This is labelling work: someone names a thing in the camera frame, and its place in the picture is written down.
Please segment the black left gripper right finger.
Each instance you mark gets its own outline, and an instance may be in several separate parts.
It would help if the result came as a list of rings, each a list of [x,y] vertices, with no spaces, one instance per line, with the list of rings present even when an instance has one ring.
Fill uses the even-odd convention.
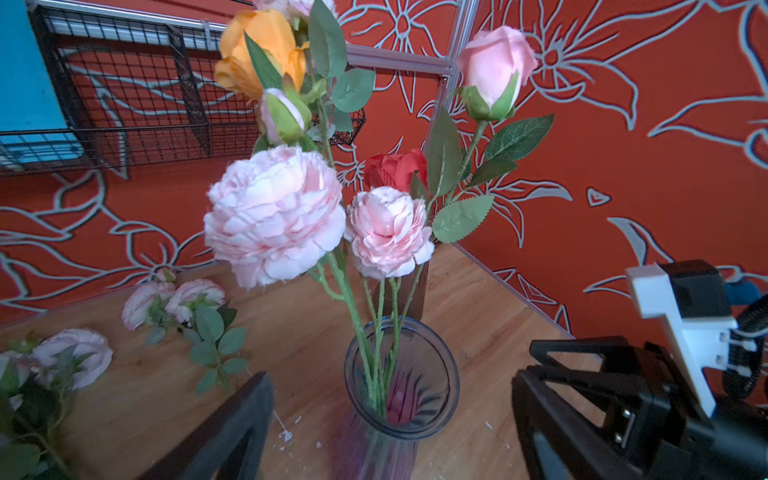
[[[512,408],[532,479],[640,479],[594,425],[546,385],[536,368],[512,379]]]

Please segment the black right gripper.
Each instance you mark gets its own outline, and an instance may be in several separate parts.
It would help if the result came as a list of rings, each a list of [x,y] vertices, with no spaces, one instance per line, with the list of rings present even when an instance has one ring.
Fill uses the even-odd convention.
[[[625,337],[535,340],[529,389],[547,382],[577,390],[610,390],[601,402],[600,434],[651,479],[765,479],[767,415],[727,396],[708,415],[667,352],[632,347]],[[600,359],[599,371],[569,368],[553,354]],[[631,390],[622,395],[619,390]]]

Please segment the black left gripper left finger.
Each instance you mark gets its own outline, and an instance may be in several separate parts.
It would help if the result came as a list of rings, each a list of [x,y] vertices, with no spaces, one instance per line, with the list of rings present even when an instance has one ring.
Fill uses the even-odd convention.
[[[142,479],[258,479],[274,408],[269,375],[259,372]]]

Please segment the purple glass vase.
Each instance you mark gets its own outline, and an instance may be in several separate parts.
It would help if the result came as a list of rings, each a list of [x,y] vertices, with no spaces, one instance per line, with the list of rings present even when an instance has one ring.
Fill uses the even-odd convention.
[[[351,402],[331,449],[331,479],[409,479],[421,441],[440,432],[457,410],[459,372],[442,338],[406,318],[383,412],[368,404],[356,341],[348,347],[344,380]]]

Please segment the brown glass vase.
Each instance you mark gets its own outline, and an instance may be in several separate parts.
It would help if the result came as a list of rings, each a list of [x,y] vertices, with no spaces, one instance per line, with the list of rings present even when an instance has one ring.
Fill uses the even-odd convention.
[[[424,313],[428,271],[429,263],[418,265],[412,273],[402,278],[397,295],[399,313],[418,322],[422,321]]]

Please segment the small red rose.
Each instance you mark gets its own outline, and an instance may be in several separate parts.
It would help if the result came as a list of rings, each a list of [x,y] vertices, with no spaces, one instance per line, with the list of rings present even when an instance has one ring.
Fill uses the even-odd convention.
[[[365,162],[363,183],[367,189],[386,186],[409,193],[414,175],[427,184],[427,158],[420,149],[370,157]]]

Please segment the orange yellow rose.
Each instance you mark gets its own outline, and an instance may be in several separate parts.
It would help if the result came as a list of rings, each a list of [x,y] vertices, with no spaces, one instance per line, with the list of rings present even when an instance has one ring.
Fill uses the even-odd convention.
[[[266,88],[291,81],[300,91],[307,73],[307,41],[277,10],[241,11],[220,39],[221,59],[214,68],[215,83],[231,92],[258,100]]]

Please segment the pink rose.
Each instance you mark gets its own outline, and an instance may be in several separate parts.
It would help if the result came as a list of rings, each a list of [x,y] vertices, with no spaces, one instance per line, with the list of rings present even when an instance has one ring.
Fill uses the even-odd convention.
[[[516,113],[520,90],[539,62],[525,35],[509,26],[478,32],[456,60],[463,83],[457,95],[467,115],[476,122],[470,146],[464,148],[451,115],[441,108],[435,118],[427,152],[427,190],[430,201],[442,202],[432,222],[435,239],[455,243],[485,220],[492,196],[461,200],[465,188],[487,183],[514,171],[549,134],[552,114],[515,121],[491,138],[484,161],[473,168],[473,150],[486,129]]]

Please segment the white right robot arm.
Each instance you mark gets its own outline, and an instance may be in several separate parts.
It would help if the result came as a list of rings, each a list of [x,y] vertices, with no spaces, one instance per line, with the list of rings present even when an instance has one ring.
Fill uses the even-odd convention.
[[[621,336],[537,340],[512,381],[512,407],[533,479],[763,479],[767,411],[747,398],[761,380],[767,301],[734,314],[719,271],[702,260],[626,272],[644,319],[667,346]]]

